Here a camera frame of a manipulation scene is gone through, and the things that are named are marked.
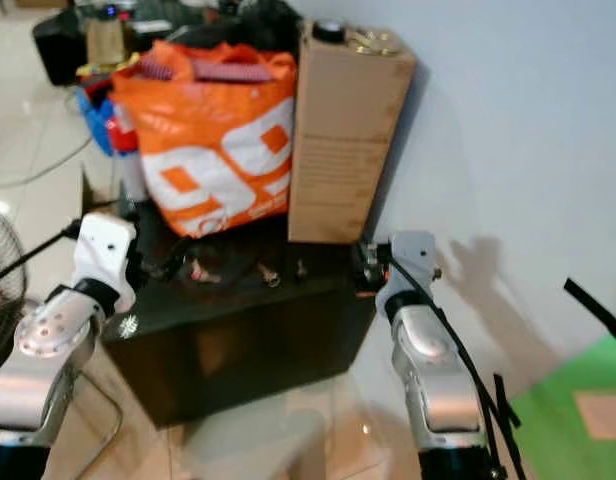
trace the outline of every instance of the plastic bag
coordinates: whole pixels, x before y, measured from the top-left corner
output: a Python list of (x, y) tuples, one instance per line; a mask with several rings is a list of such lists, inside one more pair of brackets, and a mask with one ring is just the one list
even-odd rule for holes
[[(151, 52), (170, 81), (113, 78), (130, 114), (150, 195), (180, 235), (208, 233), (287, 211), (296, 64), (245, 45), (211, 50), (164, 42)], [(263, 83), (196, 82), (195, 60), (261, 65)]]

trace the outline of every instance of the black wire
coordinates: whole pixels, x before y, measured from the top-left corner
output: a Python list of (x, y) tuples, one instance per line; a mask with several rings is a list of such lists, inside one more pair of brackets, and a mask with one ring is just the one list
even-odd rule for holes
[[(457, 352), (459, 354), (459, 357), (466, 365), (466, 368), (468, 369), (468, 372), (470, 373), (470, 376), (472, 377), (473, 382), (475, 383), (477, 387), (477, 393), (481, 401), (485, 403), (484, 416), (489, 414), (488, 411), (492, 413), (492, 416), (495, 418), (495, 421), (497, 422), (497, 425), (499, 426), (499, 429), (501, 430), (501, 433), (504, 437), (506, 448), (508, 449), (508, 452), (511, 455), (511, 460), (515, 468), (515, 472), (517, 473), (517, 477), (519, 478), (519, 480), (526, 480), (526, 475), (524, 473), (523, 466), (521, 464), (521, 459), (518, 455), (519, 449), (517, 447), (517, 443), (515, 442), (514, 437), (510, 433), (510, 423), (509, 422), (513, 420), (515, 422), (515, 425), (517, 425), (516, 422), (519, 422), (519, 419), (517, 418), (517, 416), (512, 414), (512, 407), (510, 407), (510, 405), (508, 405), (508, 403), (506, 402), (505, 403), (507, 407), (506, 412), (499, 411), (499, 409), (497, 408), (497, 405), (495, 404), (494, 400), (490, 396), (488, 389), (484, 385), (484, 382), (481, 380), (481, 377), (479, 376), (479, 373), (477, 372), (477, 367), (473, 363), (472, 358), (470, 358), (470, 354), (468, 353), (468, 351), (466, 350), (466, 347), (464, 346), (463, 342), (459, 338), (459, 335), (457, 335), (457, 332), (455, 332), (455, 329), (448, 322), (448, 318), (446, 317), (446, 314), (444, 313), (444, 311), (435, 304), (435, 302), (430, 297), (430, 295), (428, 295), (428, 292), (426, 292), (423, 289), (423, 287), (419, 285), (417, 280), (415, 280), (412, 277), (412, 275), (410, 275), (408, 271), (394, 257), (391, 256), (389, 261), (397, 269), (397, 271), (401, 275), (403, 275), (406, 280), (408, 280), (408, 282), (417, 291), (417, 293), (419, 293), (424, 298), (424, 300), (426, 301), (426, 304), (430, 307), (430, 309), (437, 316), (437, 318), (439, 318), (439, 321), (441, 322), (443, 327), (446, 329), (446, 331), (452, 338), (453, 342), (457, 346)], [(503, 413), (508, 413), (509, 415), (507, 415), (504, 418), (502, 416)], [(494, 439), (494, 435), (492, 434), (492, 432), (490, 432), (490, 435), (492, 435), (493, 438), (489, 438), (488, 443), (492, 450), (493, 445), (495, 444), (495, 439)]]
[(48, 175), (50, 172), (52, 172), (53, 170), (56, 170), (57, 168), (61, 167), (63, 164), (71, 160), (73, 157), (75, 157), (79, 152), (85, 149), (91, 141), (92, 141), (92, 137), (88, 137), (84, 143), (79, 145), (75, 150), (70, 152), (68, 155), (64, 156), (59, 161), (53, 163), (52, 165), (49, 165), (46, 168), (43, 168), (39, 172), (29, 177), (23, 178), (21, 180), (14, 180), (12, 182), (0, 183), (0, 190), (4, 188), (21, 187), (24, 185), (28, 185), (29, 183), (32, 183), (35, 180), (38, 180), (41, 177)]

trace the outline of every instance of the orange and white bag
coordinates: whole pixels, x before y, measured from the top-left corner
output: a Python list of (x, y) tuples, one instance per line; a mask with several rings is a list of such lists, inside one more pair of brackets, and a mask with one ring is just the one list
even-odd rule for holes
[[(202, 50), (155, 43), (170, 81), (113, 78), (139, 138), (151, 197), (180, 235), (200, 237), (288, 209), (297, 67), (245, 45)], [(260, 65), (263, 83), (195, 81), (194, 60)]]

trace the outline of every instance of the fan stand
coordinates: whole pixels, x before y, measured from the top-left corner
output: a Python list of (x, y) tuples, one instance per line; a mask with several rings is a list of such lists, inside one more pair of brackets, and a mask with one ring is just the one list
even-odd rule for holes
[(95, 464), (95, 462), (99, 459), (99, 457), (104, 453), (104, 451), (112, 444), (113, 440), (121, 430), (121, 425), (124, 421), (124, 412), (121, 409), (121, 406), (112, 398), (106, 391), (99, 385), (90, 375), (88, 375), (83, 370), (77, 374), (77, 377), (81, 376), (86, 382), (88, 382), (99, 395), (106, 400), (115, 410), (115, 424), (110, 429), (110, 431), (106, 434), (103, 441), (99, 444), (97, 450), (91, 455), (86, 463), (79, 469), (77, 474), (72, 477), (73, 480), (79, 480), (84, 476), (84, 474)]

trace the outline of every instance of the white wall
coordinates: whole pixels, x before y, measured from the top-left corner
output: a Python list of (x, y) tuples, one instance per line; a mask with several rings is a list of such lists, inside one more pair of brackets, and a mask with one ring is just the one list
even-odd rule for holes
[[(616, 313), (616, 1), (291, 3), (388, 26), (420, 58), (376, 237), (437, 236), (436, 299), (479, 365), (519, 391), (596, 341), (562, 285), (572, 276)], [(386, 359), (377, 329), (365, 351)]]

